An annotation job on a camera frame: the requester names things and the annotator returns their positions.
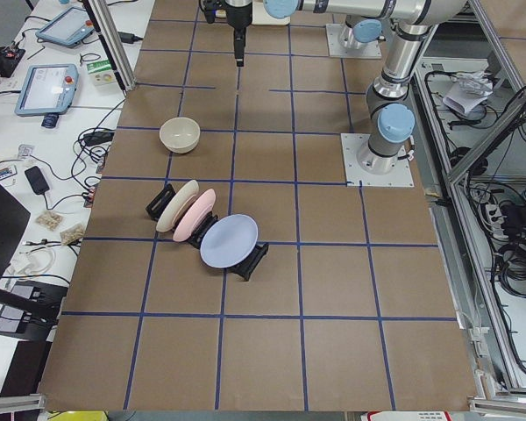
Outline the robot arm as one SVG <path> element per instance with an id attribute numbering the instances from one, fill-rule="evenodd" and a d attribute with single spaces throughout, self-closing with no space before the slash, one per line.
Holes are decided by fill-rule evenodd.
<path id="1" fill-rule="evenodd" d="M 382 23 L 379 19 L 347 15 L 338 35 L 341 55 L 352 58 L 380 58 L 381 35 Z"/>
<path id="2" fill-rule="evenodd" d="M 379 76 L 366 92 L 373 123 L 367 143 L 357 152 L 359 165 L 375 175 L 389 173 L 415 126 L 413 112 L 402 104 L 416 64 L 430 43 L 431 30 L 461 11 L 463 1 L 265 1 L 273 18 L 297 11 L 344 13 L 362 18 L 395 18 L 394 38 Z"/>

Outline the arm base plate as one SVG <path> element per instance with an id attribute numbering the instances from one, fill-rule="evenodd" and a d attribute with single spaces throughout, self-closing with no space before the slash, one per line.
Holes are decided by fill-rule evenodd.
<path id="1" fill-rule="evenodd" d="M 401 144 L 393 157 L 373 155 L 368 146 L 368 133 L 342 133 L 341 144 L 346 184 L 350 187 L 405 188 L 415 187 L 409 157 Z"/>
<path id="2" fill-rule="evenodd" d="M 325 31 L 330 57 L 361 60 L 381 58 L 378 38 L 360 42 L 354 37 L 352 28 L 346 24 L 327 24 Z"/>

